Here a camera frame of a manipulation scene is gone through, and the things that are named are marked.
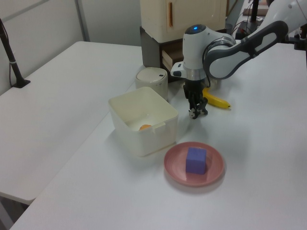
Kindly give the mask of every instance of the orange ball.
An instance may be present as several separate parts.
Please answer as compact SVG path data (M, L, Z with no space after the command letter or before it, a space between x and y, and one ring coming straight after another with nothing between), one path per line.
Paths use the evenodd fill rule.
M149 128L149 127L151 127L151 125L142 125L141 128L139 129L139 131L146 129L146 128Z

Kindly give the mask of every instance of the box handle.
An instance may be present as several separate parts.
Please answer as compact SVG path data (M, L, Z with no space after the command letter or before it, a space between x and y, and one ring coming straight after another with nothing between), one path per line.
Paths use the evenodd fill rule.
M153 128L153 132L155 134L161 134L161 133L163 133L165 131L166 124L164 122L161 122L161 123L159 123L157 125L152 126L152 128Z
M168 3L168 17L169 17L169 27L173 27L173 3Z

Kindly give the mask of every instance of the white container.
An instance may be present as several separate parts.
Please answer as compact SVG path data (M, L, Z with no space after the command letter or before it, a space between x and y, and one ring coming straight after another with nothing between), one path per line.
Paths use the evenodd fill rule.
M162 149L176 140L178 111L149 87L109 100L119 139L138 156ZM142 125L152 125L139 131Z
M181 39L195 24L225 29L227 0L140 0L140 6L143 29L159 43Z
M150 87L167 100L167 71L161 68L147 67L135 77L136 88Z

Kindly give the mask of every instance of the small white canister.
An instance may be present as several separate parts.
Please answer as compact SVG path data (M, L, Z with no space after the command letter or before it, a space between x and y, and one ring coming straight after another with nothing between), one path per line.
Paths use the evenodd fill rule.
M167 71L161 68L147 67L135 77L136 88L150 87L167 100Z

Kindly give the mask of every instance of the cabinet handle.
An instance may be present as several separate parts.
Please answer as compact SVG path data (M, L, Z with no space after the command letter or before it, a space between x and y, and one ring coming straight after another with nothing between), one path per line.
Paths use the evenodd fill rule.
M169 27L173 27L173 3L168 3Z

